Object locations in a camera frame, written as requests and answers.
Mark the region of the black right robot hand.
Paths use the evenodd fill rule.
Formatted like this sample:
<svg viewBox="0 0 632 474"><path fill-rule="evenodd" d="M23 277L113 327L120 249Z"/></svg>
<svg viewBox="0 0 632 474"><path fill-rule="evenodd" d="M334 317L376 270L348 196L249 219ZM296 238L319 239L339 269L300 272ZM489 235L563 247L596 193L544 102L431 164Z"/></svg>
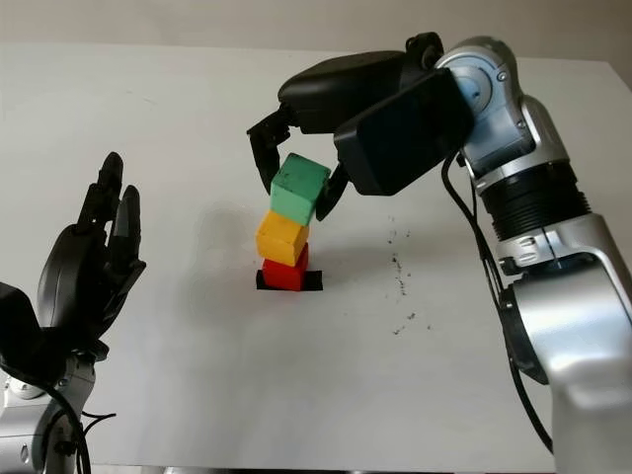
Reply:
<svg viewBox="0 0 632 474"><path fill-rule="evenodd" d="M304 134L333 133L378 102L419 81L443 55L435 32L407 39L405 49L378 50L321 61L286 80L278 109L247 130L267 191L280 168L277 147L297 127Z"/></svg>

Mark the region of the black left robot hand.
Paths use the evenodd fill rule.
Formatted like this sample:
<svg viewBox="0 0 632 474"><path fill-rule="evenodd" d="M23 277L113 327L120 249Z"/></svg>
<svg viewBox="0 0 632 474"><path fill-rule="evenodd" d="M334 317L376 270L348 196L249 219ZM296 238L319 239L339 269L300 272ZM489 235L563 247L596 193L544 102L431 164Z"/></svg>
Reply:
<svg viewBox="0 0 632 474"><path fill-rule="evenodd" d="M104 358L101 337L113 325L146 268L138 189L122 185L123 161L106 157L76 222L55 240L38 287L38 319L73 352Z"/></svg>

